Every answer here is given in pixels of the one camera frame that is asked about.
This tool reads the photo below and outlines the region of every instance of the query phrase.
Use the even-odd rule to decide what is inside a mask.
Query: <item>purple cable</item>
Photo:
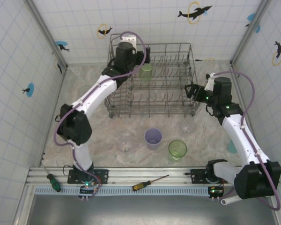
[[[122,74],[122,75],[118,75],[118,76],[114,76],[114,77],[110,77],[110,78],[107,78],[107,79],[101,81],[101,82],[100,82],[97,86],[95,86],[95,87],[89,92],[89,94],[82,100],[82,103],[85,102],[85,100],[88,99],[88,98],[91,96],[91,94],[94,93],[95,90],[97,90],[98,87],[101,86],[102,84],[104,84],[105,82],[110,81],[110,80],[116,80],[116,79],[119,79],[119,78],[122,78],[122,77],[125,77],[125,76],[130,76],[131,74],[137,73],[137,72],[141,69],[141,67],[144,65],[145,60],[146,60],[146,55],[147,55],[147,50],[146,50],[145,43],[143,42],[143,40],[141,39],[141,37],[140,37],[138,34],[134,33],[134,32],[125,31],[125,32],[123,32],[123,33],[120,35],[120,38],[122,38],[122,36],[123,36],[124,34],[133,34],[133,35],[135,35],[135,36],[140,40],[141,45],[142,45],[142,47],[143,47],[143,51],[144,51],[144,58],[143,58],[141,64],[140,64],[135,70],[133,70],[133,71],[131,71],[131,72],[129,72],[129,73]],[[83,169],[82,166],[77,162],[76,155],[75,155],[75,147],[74,147],[74,145],[73,145],[72,143],[69,143],[69,142],[58,143],[58,141],[57,141],[57,131],[58,131],[58,128],[60,127],[60,125],[62,124],[62,122],[68,117],[68,115],[70,115],[70,114],[71,114],[75,109],[77,109],[80,105],[81,105],[81,104],[78,104],[78,105],[74,106],[70,111],[68,111],[68,112],[60,119],[60,121],[58,122],[57,127],[56,127],[56,129],[55,129],[55,131],[54,131],[54,142],[55,142],[55,144],[58,145],[58,146],[70,145],[71,148],[72,148],[73,159],[74,159],[75,163],[77,164],[77,166],[79,167],[79,169],[80,169],[81,171],[85,172],[86,174],[88,174],[88,175],[90,175],[90,176],[92,176],[93,178],[96,179],[96,181],[97,181],[97,183],[98,183],[98,188],[97,188],[97,191],[95,191],[95,192],[93,193],[93,195],[91,196],[91,198],[92,198],[92,197],[94,197],[94,195],[98,192],[99,188],[100,188],[101,185],[102,185],[101,182],[100,182],[100,180],[99,180],[98,177],[95,176],[94,174],[92,174],[92,173],[86,171],[85,169]]]
[[[253,101],[254,101],[254,98],[255,98],[255,87],[254,87],[254,84],[253,84],[253,81],[251,80],[251,78],[250,78],[248,75],[246,75],[246,74],[244,74],[244,73],[241,73],[241,72],[237,72],[237,71],[223,71],[223,72],[219,72],[219,73],[217,73],[217,74],[214,74],[214,76],[219,76],[219,75],[222,75],[222,74],[231,74],[231,73],[239,74],[239,75],[241,75],[241,76],[244,76],[244,77],[247,78],[247,80],[250,82],[251,87],[252,87],[252,99],[251,99],[249,105],[247,106],[247,108],[245,109],[245,111],[244,111],[244,113],[243,113],[243,115],[242,115],[242,117],[241,117],[241,126],[243,126],[243,125],[244,125],[244,118],[245,118],[245,115],[248,113],[249,108],[252,106]],[[269,204],[268,204],[267,202],[265,202],[263,199],[261,199],[261,198],[259,198],[259,199],[260,199],[266,206],[268,206],[269,208],[271,208],[272,210],[278,211],[278,210],[280,210],[280,208],[281,208],[281,203],[280,203],[280,198],[279,198],[278,192],[277,192],[277,190],[276,190],[276,188],[275,188],[275,185],[274,185],[274,183],[273,183],[273,180],[272,180],[270,174],[268,173],[268,171],[267,171],[267,169],[266,169],[266,166],[265,166],[264,163],[262,162],[262,159],[261,159],[260,155],[258,154],[258,151],[257,151],[257,149],[256,149],[256,147],[255,147],[253,141],[252,141],[251,138],[249,137],[248,133],[246,132],[245,128],[242,128],[242,131],[243,131],[244,135],[246,136],[246,138],[248,139],[250,145],[252,146],[252,148],[253,148],[253,150],[254,150],[254,152],[255,152],[255,154],[256,154],[256,157],[258,158],[258,160],[259,160],[259,162],[260,162],[260,164],[261,164],[261,167],[262,167],[262,169],[264,170],[264,172],[265,172],[265,174],[266,174],[266,177],[267,177],[267,179],[268,179],[268,181],[269,181],[269,183],[270,183],[270,185],[271,185],[271,188],[272,188],[272,190],[273,190],[273,192],[274,192],[274,195],[275,195],[275,197],[276,197],[277,207],[275,208],[275,207],[269,205]]]

